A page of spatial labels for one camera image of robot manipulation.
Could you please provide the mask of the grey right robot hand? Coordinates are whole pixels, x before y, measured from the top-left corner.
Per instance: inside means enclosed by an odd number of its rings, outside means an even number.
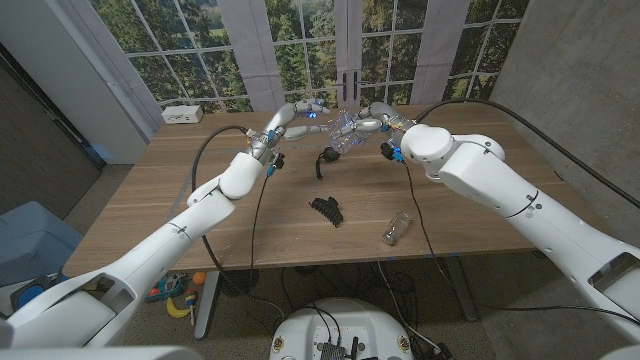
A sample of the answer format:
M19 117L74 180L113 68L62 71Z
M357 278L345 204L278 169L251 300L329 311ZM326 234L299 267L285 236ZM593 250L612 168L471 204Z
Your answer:
M414 120L404 117L390 105L373 102L357 113L352 129L362 133L383 132L400 140L415 125Z

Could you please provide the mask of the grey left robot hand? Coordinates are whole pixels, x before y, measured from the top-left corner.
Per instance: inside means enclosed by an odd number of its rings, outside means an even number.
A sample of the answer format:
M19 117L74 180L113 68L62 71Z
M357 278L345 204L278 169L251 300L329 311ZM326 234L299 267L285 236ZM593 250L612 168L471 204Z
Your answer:
M288 125L296 118L308 117L311 113L329 114L330 110L323 106L320 99L306 99L295 103L286 103L267 122L264 129L250 141L246 152L261 164L266 164L273 156L273 148L281 139L299 141L309 135L315 135L328 129L325 125L295 126Z

